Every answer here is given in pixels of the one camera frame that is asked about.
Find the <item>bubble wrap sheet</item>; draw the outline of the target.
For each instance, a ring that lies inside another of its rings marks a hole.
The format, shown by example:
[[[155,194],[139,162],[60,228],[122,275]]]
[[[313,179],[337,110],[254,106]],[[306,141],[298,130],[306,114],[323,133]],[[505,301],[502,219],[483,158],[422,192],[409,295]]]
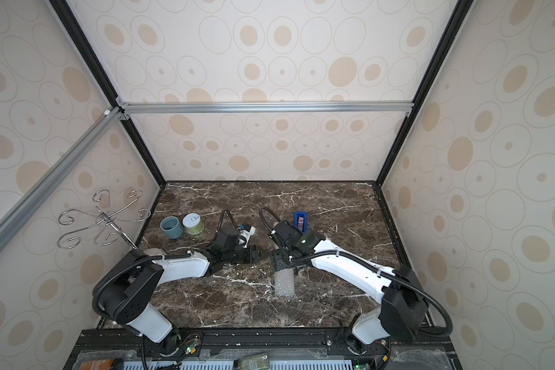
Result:
[[[295,296],[294,270],[292,268],[274,273],[274,293],[278,297],[292,298]]]

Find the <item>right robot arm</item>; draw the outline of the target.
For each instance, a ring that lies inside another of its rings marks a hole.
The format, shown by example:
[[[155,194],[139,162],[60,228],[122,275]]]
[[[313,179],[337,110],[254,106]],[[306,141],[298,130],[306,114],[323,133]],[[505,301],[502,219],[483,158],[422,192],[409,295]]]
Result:
[[[277,246],[272,253],[280,271],[302,265],[334,274],[364,291],[379,306],[360,314],[348,329],[348,345],[371,345],[392,337],[413,342],[419,334],[445,338],[453,332],[450,314],[426,293],[415,271],[370,262],[314,231],[301,232],[285,220],[269,228]]]

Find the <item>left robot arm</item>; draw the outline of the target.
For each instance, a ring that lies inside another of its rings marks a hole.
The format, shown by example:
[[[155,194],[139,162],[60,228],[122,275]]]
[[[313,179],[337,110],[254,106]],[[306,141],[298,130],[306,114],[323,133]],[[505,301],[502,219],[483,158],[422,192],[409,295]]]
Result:
[[[92,309],[133,333],[157,344],[172,342],[175,327],[150,300],[157,287],[186,278],[211,276],[225,265],[253,264],[260,251],[249,245],[255,227],[221,228],[205,249],[167,255],[150,249],[132,250],[95,286]]]

